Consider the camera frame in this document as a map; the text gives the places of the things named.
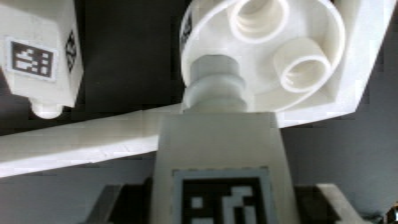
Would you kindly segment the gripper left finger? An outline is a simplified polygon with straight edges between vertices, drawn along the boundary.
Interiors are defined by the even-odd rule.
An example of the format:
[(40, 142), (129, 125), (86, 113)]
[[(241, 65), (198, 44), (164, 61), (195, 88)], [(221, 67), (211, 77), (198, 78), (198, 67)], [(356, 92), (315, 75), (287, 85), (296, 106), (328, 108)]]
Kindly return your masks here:
[(150, 186), (152, 178), (104, 186), (84, 224), (148, 224)]

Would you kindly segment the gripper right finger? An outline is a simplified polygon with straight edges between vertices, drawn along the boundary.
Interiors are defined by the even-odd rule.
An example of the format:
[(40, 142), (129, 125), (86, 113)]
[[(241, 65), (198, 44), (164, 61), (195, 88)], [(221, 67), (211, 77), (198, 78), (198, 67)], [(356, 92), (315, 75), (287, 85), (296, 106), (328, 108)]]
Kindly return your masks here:
[(372, 224), (360, 217), (333, 184), (298, 185), (294, 195), (301, 224)]

